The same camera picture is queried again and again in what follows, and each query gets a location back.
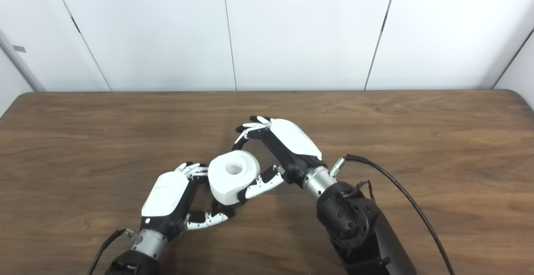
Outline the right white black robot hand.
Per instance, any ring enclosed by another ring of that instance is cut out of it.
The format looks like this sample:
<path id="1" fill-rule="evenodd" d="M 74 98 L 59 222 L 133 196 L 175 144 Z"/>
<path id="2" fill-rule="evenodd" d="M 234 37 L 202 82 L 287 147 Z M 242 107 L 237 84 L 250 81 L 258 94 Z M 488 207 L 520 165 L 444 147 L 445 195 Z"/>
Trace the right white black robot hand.
<path id="1" fill-rule="evenodd" d="M 307 191 L 315 202 L 332 183 L 320 186 L 315 176 L 328 176 L 322 152 L 295 123 L 286 119 L 251 116 L 250 122 L 236 128 L 239 137 L 232 150 L 241 150 L 248 140 L 260 140 L 278 160 L 274 167 L 288 184 L 297 184 Z"/>

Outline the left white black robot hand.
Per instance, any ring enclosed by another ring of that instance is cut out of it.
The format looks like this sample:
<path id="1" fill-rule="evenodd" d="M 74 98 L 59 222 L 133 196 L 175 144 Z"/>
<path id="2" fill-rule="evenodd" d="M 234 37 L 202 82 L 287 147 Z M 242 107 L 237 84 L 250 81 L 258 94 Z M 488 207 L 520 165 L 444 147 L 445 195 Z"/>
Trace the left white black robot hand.
<path id="1" fill-rule="evenodd" d="M 166 240 L 188 230 L 206 229 L 235 217 L 230 207 L 213 206 L 210 212 L 194 212 L 191 205 L 201 184 L 208 182 L 208 167 L 187 161 L 156 180 L 141 209 L 140 231 L 152 230 Z"/>

